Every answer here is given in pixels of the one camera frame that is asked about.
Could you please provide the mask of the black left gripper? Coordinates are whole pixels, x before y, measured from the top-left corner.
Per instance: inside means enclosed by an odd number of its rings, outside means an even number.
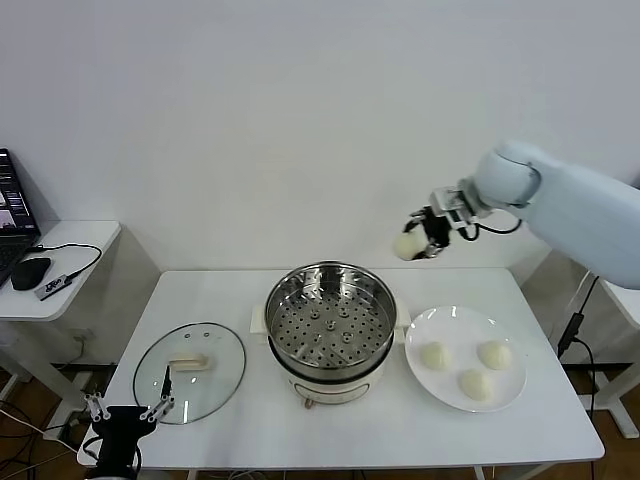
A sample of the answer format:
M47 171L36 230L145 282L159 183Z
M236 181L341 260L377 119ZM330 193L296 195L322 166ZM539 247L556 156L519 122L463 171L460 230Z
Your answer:
M138 441L153 433L156 423L174 407L171 366L166 365L160 399L147 410L140 406L108 407L100 391L86 392L84 400L102 448L135 450Z

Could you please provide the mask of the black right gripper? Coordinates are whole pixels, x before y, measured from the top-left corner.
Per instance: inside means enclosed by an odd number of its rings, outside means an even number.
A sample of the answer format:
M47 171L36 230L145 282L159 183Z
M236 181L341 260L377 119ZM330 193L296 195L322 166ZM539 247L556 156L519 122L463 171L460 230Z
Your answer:
M451 226L444 216L436 216L430 206L412 212L404 226L405 232L411 232L422 225L427 239L418 239L414 245L414 260L436 258L441 249L450 245Z

